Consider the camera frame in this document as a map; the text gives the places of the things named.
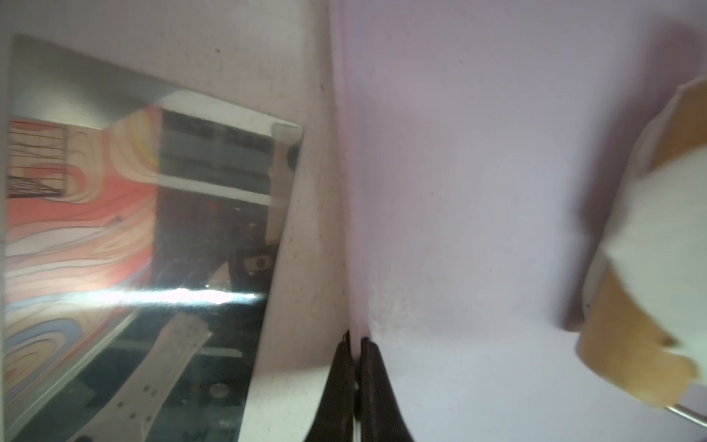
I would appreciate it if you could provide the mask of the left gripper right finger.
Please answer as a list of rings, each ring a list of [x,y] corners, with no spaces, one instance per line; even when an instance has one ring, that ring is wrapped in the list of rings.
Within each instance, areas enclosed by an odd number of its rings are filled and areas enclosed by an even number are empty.
[[[360,424],[363,442],[414,442],[401,415],[379,347],[362,340]]]

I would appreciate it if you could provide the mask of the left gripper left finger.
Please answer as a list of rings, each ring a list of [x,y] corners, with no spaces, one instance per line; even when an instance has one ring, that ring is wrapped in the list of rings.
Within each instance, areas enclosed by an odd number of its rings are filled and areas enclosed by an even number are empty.
[[[318,410],[305,442],[352,442],[355,421],[355,361],[350,333],[337,345]]]

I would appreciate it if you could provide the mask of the wooden dough roller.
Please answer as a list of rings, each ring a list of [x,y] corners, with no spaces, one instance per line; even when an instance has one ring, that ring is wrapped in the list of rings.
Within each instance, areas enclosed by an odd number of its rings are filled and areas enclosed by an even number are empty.
[[[619,221],[631,184],[705,141],[706,79],[697,77],[678,87],[638,136],[602,233],[608,235]],[[697,379],[694,364],[668,352],[669,334],[631,300],[601,250],[590,262],[581,295],[584,322],[576,353],[583,364],[641,403],[705,427],[705,415],[679,403]]]

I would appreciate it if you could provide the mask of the purple cutting board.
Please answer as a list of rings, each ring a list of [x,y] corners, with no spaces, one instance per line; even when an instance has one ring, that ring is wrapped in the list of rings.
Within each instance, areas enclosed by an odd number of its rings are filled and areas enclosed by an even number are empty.
[[[577,358],[635,139],[703,1],[333,1],[350,330],[417,441],[698,441]]]

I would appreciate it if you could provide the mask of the white dough piece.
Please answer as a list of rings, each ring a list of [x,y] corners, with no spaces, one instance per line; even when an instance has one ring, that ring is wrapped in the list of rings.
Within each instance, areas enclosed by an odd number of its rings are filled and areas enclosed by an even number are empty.
[[[631,300],[706,379],[706,141],[631,184],[597,250]]]

